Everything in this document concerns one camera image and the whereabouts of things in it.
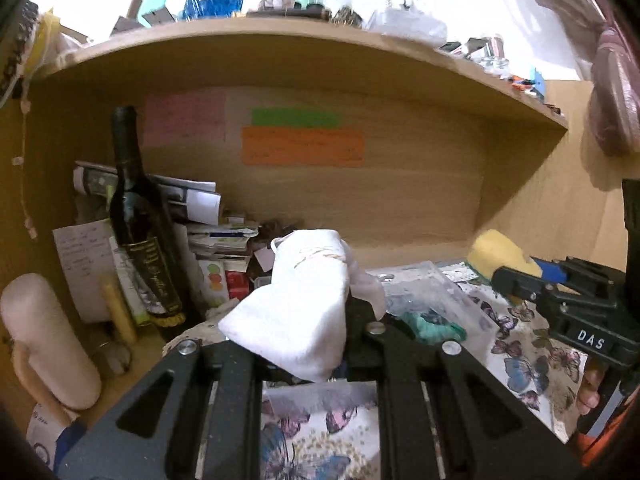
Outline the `right hand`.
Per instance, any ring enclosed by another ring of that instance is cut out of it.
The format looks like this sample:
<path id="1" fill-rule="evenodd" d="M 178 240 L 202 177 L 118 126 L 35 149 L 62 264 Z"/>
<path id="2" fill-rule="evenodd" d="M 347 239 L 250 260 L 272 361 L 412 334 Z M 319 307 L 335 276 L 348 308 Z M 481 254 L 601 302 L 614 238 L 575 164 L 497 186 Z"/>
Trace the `right hand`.
<path id="1" fill-rule="evenodd" d="M 590 356 L 576 396 L 576 406 L 580 414 L 587 415 L 598 406 L 600 402 L 599 387 L 604 374 L 605 366 Z"/>

